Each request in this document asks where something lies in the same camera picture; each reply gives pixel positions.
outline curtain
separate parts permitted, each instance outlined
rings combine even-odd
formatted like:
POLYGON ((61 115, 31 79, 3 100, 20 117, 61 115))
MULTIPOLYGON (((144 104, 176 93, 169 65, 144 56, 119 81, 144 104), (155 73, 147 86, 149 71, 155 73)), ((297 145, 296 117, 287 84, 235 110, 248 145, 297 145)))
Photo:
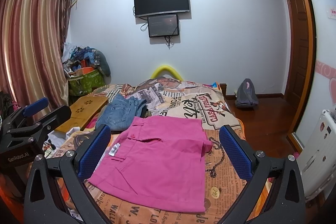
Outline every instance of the curtain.
POLYGON ((42 98, 35 119, 68 104, 61 62, 61 0, 0 0, 0 90, 19 106, 42 98))
POLYGON ((60 0, 59 8, 60 8, 59 9, 60 49, 61 49, 61 56, 63 56, 64 43, 68 35, 71 0, 60 0))

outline gray backpack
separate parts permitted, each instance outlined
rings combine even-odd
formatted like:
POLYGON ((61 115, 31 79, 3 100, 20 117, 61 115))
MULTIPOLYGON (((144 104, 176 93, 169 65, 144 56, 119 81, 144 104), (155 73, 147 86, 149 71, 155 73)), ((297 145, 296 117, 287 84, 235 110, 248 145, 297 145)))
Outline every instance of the gray backpack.
POLYGON ((251 79, 246 78, 237 90, 235 101, 237 108, 248 108, 258 105, 258 98, 255 94, 251 79))

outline door frame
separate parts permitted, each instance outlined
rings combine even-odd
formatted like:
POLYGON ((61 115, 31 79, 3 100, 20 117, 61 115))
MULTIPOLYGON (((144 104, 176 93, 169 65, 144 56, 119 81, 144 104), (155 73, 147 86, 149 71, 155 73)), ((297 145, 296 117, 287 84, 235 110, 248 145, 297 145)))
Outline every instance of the door frame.
MULTIPOLYGON (((291 76, 291 69, 292 69, 292 63, 293 63, 293 24, 292 24, 292 14, 291 14, 291 8, 290 8, 290 2, 287 0, 288 8, 289 8, 289 15, 290 15, 290 23, 291 23, 291 55, 290 55, 290 63, 289 63, 289 71, 288 71, 288 78, 287 78, 287 84, 286 84, 286 91, 285 91, 285 98, 288 92, 288 86, 289 86, 289 79, 291 76)), ((291 126, 288 130, 287 136, 290 139, 290 141, 293 143, 295 148, 298 150, 298 152, 302 151, 302 146, 298 141, 293 137, 293 132, 297 129, 303 113, 305 111, 308 97, 311 90, 311 85, 313 81, 314 71, 315 71, 315 62, 316 62, 316 26, 315 26, 315 16, 314 16, 314 10, 311 0, 304 0, 304 4, 306 6, 307 11, 307 22, 308 22, 308 63, 307 63, 307 72, 306 72, 306 78, 303 86, 303 91, 301 95, 301 99, 299 102, 299 105, 297 107, 294 119, 291 123, 291 126)))

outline jeans pocket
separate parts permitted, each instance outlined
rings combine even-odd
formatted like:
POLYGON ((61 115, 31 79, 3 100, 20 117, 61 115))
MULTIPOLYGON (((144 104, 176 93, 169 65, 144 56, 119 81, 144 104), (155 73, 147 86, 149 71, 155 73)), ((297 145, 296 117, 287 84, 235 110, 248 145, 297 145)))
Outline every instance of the jeans pocket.
POLYGON ((124 122, 131 110, 130 105, 114 105, 107 120, 113 124, 124 122))

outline wooden bed frame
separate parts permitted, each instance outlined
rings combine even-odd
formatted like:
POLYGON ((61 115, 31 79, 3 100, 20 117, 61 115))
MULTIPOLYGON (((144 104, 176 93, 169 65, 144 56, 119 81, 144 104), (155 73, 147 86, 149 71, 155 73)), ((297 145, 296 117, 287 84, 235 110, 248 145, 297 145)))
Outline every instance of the wooden bed frame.
POLYGON ((222 90, 222 94, 225 98, 225 96, 226 96, 226 84, 219 84, 219 87, 222 90))

